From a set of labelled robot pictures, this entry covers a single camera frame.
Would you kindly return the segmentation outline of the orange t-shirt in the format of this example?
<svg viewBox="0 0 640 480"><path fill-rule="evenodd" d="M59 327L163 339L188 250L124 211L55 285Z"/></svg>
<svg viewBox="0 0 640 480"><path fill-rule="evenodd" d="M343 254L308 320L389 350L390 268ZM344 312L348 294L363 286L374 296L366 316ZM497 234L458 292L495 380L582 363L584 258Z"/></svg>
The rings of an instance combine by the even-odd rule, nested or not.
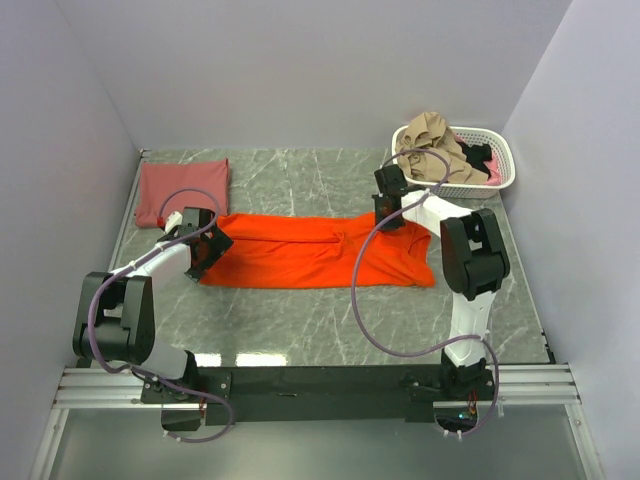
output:
<svg viewBox="0 0 640 480"><path fill-rule="evenodd" d="M200 283L254 289L320 289L351 285L360 249L374 228L374 214L354 218L284 217L236 213L218 225L232 247ZM431 288L427 264L431 235L408 222L375 234L357 274L359 286Z"/></svg>

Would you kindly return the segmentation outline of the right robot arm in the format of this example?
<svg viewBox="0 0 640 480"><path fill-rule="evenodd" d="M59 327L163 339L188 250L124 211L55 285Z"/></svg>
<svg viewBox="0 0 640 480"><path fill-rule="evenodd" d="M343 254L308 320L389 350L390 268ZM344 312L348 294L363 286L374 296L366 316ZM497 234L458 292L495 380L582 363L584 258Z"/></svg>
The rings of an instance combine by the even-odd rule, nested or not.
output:
<svg viewBox="0 0 640 480"><path fill-rule="evenodd" d="M449 340L442 349L437 389L454 397L494 380L486 369L485 340L492 304L510 261L495 214L470 210L428 191L411 190L396 164L374 173L376 222L396 230L407 222L440 239L444 279L453 292Z"/></svg>

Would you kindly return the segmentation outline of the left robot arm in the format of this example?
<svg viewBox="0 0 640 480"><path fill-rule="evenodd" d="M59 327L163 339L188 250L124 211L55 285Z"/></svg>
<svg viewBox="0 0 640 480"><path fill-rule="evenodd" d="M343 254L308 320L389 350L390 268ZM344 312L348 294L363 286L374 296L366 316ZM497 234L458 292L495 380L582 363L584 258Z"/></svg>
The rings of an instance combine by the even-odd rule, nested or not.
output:
<svg viewBox="0 0 640 480"><path fill-rule="evenodd" d="M227 398L229 375L208 372L192 352L156 338L154 298L178 275L200 282L233 241L208 209L187 207L161 225L164 235L148 253L125 267L84 278L73 351L109 373L131 371L158 398Z"/></svg>

